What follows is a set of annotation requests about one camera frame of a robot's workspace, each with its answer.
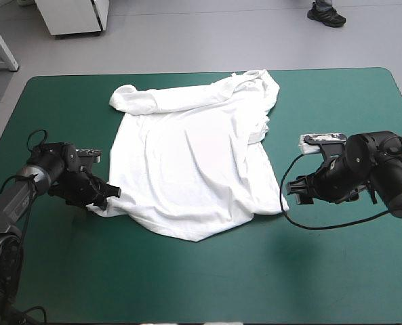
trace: black cable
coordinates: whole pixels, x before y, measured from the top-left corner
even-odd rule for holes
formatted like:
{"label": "black cable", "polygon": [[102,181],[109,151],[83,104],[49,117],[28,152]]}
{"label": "black cable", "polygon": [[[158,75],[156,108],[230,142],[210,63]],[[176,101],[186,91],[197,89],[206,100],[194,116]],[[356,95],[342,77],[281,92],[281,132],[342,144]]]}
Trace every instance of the black cable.
{"label": "black cable", "polygon": [[32,152],[32,149],[29,146],[29,141],[31,140],[31,137],[34,136],[35,134],[37,134],[38,132],[44,132],[44,138],[39,142],[38,146],[44,144],[45,141],[47,140],[48,132],[45,129],[38,129],[38,130],[33,131],[31,134],[29,134],[29,136],[27,137],[27,141],[26,141],[26,148],[29,152]]}
{"label": "black cable", "polygon": [[[24,238],[26,237],[26,232],[27,232],[27,227],[29,224],[29,217],[31,216],[31,211],[32,211],[32,201],[33,201],[33,192],[34,192],[34,187],[35,187],[35,183],[33,181],[33,178],[35,178],[35,175],[31,175],[28,177],[24,177],[24,176],[11,176],[8,177],[7,180],[5,180],[3,182],[3,186],[1,188],[1,192],[3,191],[3,188],[5,187],[6,183],[10,180],[10,179],[21,179],[21,180],[28,180],[28,186],[29,186],[29,202],[28,202],[28,207],[27,210],[25,210],[24,212],[24,225],[23,225],[23,230],[22,230],[22,234],[20,237],[20,241],[18,243],[18,250],[17,250],[17,254],[16,254],[16,258],[14,259],[14,267],[12,268],[13,272],[15,272],[18,269],[19,266],[19,262],[20,262],[20,256],[21,256],[21,251],[22,251],[22,247],[24,244]],[[11,275],[11,279],[7,282],[6,284],[6,292],[5,295],[3,297],[3,301],[1,304],[1,316],[2,319],[8,317],[8,307],[9,307],[9,296],[11,295],[11,292],[13,290],[13,284],[17,283],[19,279],[17,279],[18,274],[14,273]]]}
{"label": "black cable", "polygon": [[26,315],[27,313],[30,313],[33,310],[41,310],[43,312],[43,317],[44,317],[44,324],[47,324],[47,312],[45,311],[45,308],[43,306],[34,306],[29,309],[26,309],[23,311],[23,314]]}
{"label": "black cable", "polygon": [[285,181],[285,178],[288,176],[289,171],[291,171],[291,169],[293,168],[293,166],[295,165],[295,163],[302,158],[304,155],[300,154],[299,156],[297,156],[291,163],[291,165],[288,167],[287,171],[285,172],[285,174],[283,174],[282,180],[281,180],[281,186],[279,188],[279,203],[281,205],[281,210],[283,215],[285,216],[285,218],[292,224],[295,225],[299,228],[303,228],[306,230],[330,230],[330,229],[337,229],[337,228],[343,228],[343,227],[348,227],[350,225],[357,225],[359,223],[364,223],[364,222],[368,222],[371,220],[375,220],[383,215],[387,215],[388,213],[392,213],[393,211],[398,211],[398,210],[402,210],[402,208],[398,208],[395,210],[385,210],[382,211],[380,213],[377,213],[376,215],[373,215],[371,217],[365,218],[365,219],[360,219],[360,220],[356,220],[356,221],[351,221],[351,222],[347,222],[347,223],[340,223],[338,225],[327,225],[325,227],[309,227],[307,225],[302,225],[300,223],[295,222],[293,219],[291,219],[287,212],[285,211],[285,209],[283,208],[283,202],[282,202],[282,187],[283,187],[283,183]]}

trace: shoe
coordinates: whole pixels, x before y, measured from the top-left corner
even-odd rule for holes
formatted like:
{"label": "shoe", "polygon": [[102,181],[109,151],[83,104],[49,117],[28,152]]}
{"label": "shoe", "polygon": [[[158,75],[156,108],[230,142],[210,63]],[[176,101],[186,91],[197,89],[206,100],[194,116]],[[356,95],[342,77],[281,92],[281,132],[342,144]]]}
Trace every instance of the shoe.
{"label": "shoe", "polygon": [[325,12],[319,12],[315,2],[312,4],[312,9],[308,11],[308,18],[322,22],[326,26],[341,27],[344,26],[346,19],[336,12],[336,9],[331,8]]}

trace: green table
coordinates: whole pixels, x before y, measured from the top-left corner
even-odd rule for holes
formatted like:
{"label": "green table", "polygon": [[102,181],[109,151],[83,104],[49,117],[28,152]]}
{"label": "green table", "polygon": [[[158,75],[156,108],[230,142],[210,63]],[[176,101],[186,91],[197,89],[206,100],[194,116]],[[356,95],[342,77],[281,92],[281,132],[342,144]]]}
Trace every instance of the green table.
{"label": "green table", "polygon": [[[277,177],[299,154],[301,133],[402,135],[402,97],[382,68],[272,71],[281,92],[264,140]],[[108,152],[123,113],[108,105],[120,85],[138,89],[207,84],[228,73],[133,74],[31,79],[0,141],[0,184],[28,158],[38,128],[49,141]],[[299,162],[290,179],[321,156]],[[294,204],[309,225],[384,210],[367,194],[339,206]],[[402,221],[385,216],[311,232],[283,217],[256,216],[199,243],[167,238],[128,216],[101,218],[40,197],[31,215],[16,307],[44,305],[52,322],[402,322]]]}

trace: gray floor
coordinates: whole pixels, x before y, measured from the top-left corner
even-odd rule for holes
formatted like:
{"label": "gray floor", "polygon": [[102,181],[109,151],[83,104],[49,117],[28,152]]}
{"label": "gray floor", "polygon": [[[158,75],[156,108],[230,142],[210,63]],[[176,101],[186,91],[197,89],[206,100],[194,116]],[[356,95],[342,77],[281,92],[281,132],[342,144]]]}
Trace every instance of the gray floor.
{"label": "gray floor", "polygon": [[402,92],[402,0],[336,0],[339,29],[308,20],[310,2],[110,0],[102,36],[62,40],[35,6],[10,3],[0,32],[20,69],[0,71],[0,135],[37,75],[382,66]]}

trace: pant leg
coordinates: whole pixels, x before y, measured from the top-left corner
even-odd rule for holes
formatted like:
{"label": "pant leg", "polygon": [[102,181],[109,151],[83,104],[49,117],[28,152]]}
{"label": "pant leg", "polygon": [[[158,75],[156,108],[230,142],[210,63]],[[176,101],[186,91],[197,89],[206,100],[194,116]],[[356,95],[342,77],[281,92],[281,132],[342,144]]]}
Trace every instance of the pant leg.
{"label": "pant leg", "polygon": [[326,12],[332,8],[331,0],[315,0],[315,3],[319,12]]}

